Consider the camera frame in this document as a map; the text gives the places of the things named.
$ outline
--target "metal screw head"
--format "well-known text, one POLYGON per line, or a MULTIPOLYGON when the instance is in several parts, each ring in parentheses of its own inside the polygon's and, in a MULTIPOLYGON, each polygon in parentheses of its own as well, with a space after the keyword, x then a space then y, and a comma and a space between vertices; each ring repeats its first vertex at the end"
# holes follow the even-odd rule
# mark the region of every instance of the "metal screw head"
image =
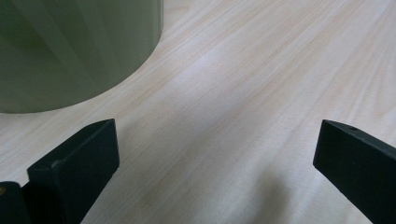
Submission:
POLYGON ((0 187, 0 196, 2 196, 4 193, 6 193, 6 188, 0 187))

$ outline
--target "black object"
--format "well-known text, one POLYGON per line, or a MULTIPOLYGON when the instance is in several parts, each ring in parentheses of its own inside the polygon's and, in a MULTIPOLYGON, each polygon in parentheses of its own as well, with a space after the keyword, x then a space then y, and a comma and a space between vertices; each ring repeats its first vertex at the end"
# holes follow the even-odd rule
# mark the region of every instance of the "black object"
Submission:
POLYGON ((29 167, 23 188, 0 183, 0 223, 80 223, 119 166, 114 119, 91 124, 29 167))
POLYGON ((323 120, 314 165, 374 224, 396 223, 396 148, 323 120))

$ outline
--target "wooden surface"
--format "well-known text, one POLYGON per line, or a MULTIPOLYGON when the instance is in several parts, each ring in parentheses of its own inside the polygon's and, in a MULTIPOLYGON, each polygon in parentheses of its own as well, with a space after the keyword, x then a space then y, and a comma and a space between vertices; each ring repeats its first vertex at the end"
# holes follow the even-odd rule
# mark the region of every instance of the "wooden surface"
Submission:
POLYGON ((396 145, 396 1, 165 0, 146 63, 79 105, 0 115, 0 177, 115 118, 83 223, 370 223, 312 165, 323 119, 396 145))

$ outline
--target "green cylindrical container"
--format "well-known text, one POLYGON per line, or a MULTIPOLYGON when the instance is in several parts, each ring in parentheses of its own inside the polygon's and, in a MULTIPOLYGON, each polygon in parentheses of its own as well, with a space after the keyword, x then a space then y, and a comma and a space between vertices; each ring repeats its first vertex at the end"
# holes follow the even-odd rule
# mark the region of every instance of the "green cylindrical container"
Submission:
POLYGON ((0 112, 109 90, 149 57, 162 28, 163 0, 1 0, 0 112))

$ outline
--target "green object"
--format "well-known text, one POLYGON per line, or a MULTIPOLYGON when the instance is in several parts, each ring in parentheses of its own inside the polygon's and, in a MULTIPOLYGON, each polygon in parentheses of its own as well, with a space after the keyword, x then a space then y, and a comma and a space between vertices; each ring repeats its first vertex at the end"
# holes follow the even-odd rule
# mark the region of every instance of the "green object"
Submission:
POLYGON ((163 0, 1 0, 0 112, 88 100, 154 51, 163 0))

